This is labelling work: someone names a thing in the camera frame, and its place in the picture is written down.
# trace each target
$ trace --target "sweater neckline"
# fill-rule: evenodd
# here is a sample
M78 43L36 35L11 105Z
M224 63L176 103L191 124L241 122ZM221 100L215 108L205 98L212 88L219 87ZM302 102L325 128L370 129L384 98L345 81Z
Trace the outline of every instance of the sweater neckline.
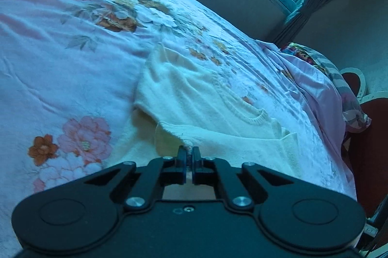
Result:
M257 109L256 107L253 107L251 104L248 104L247 102L243 101L236 93L234 93L231 89L229 89L222 82L220 82L217 72L214 72L214 71L211 71L211 72L212 72L211 76L212 76L212 82L213 82L214 88L216 89L217 93L220 95L226 107L228 107L228 109L234 115L236 115L238 118L240 118L241 120L251 125L260 125L261 123L263 123L265 120L269 118L267 112L264 109ZM257 115L257 116L254 118L246 116L228 100L227 95L230 96L238 106L243 107L244 109L252 112L254 115Z

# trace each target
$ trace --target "white knit garment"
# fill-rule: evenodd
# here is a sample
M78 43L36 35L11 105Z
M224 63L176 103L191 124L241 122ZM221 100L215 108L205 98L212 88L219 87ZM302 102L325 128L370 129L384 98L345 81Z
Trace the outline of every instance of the white knit garment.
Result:
M218 75L159 44L150 54L135 95L135 110L107 166L176 156L179 145L233 167L256 162L300 178L298 141L277 120L244 102Z

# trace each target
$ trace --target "striped fabric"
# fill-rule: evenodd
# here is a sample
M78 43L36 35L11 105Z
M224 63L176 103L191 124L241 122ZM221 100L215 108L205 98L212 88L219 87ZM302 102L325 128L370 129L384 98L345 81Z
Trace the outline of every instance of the striped fabric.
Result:
M296 43L290 43L281 51L294 55L323 72L333 83L342 98L342 113L346 121L346 131L359 133L364 131L370 124L371 119L363 113L360 103L342 77L337 67L323 54Z

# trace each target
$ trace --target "silver bolt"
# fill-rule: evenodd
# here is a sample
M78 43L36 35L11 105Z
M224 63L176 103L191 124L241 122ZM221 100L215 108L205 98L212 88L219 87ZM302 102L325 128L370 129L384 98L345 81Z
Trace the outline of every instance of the silver bolt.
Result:
M139 208L143 206L146 203L146 201L143 198L140 197L131 197L125 200L125 204L127 206L131 206L134 208Z
M187 206L187 207L183 208L183 210L186 212L193 212L194 208L192 206Z
M249 206L252 203L251 198L248 197L236 197L232 200L233 204L236 206L244 207L244 206Z

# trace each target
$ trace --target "mattress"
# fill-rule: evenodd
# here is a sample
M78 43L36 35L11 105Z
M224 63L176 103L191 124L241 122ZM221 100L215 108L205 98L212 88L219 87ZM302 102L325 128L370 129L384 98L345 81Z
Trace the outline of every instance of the mattress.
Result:
M297 132L302 180L356 198L331 82L195 0L0 0L0 43L1 257L18 202L105 167L158 43Z

